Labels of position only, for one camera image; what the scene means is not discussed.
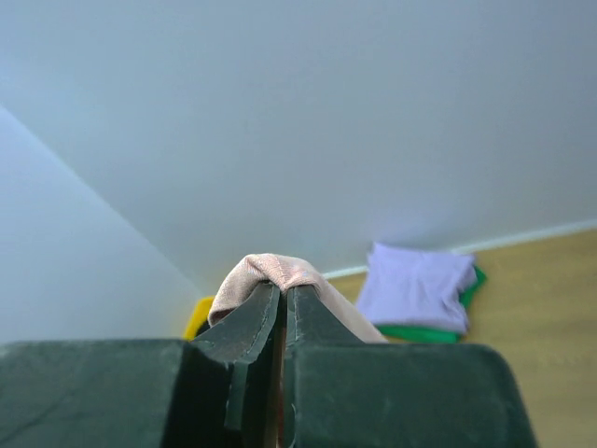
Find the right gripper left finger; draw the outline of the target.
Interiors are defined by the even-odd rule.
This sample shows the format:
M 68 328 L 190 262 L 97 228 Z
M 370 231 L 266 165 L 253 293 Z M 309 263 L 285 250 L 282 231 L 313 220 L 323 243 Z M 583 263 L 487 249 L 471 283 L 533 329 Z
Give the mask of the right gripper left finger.
M 5 447 L 273 447 L 281 293 L 257 286 L 200 337 L 8 343 Z

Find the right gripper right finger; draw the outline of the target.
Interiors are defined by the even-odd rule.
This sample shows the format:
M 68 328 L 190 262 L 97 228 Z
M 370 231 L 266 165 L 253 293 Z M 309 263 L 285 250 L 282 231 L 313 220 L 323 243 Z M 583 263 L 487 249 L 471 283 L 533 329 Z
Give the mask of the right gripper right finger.
M 287 447 L 533 447 L 505 359 L 475 343 L 364 343 L 313 287 L 287 292 Z

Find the yellow plastic bin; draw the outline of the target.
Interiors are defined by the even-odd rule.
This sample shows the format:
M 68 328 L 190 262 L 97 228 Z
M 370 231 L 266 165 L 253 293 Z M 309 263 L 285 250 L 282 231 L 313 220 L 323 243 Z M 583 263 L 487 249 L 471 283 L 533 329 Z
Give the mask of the yellow plastic bin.
M 214 299 L 214 296 L 208 296 L 197 301 L 183 333 L 184 339 L 193 340 L 210 328 L 208 315 Z

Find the folded lavender t-shirt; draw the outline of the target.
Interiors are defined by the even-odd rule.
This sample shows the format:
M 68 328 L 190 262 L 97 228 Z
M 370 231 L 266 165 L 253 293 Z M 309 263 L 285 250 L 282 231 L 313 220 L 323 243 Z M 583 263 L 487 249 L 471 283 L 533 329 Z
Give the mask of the folded lavender t-shirt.
M 356 307 L 376 326 L 398 325 L 465 334 L 460 295 L 478 281 L 473 255 L 376 243 Z

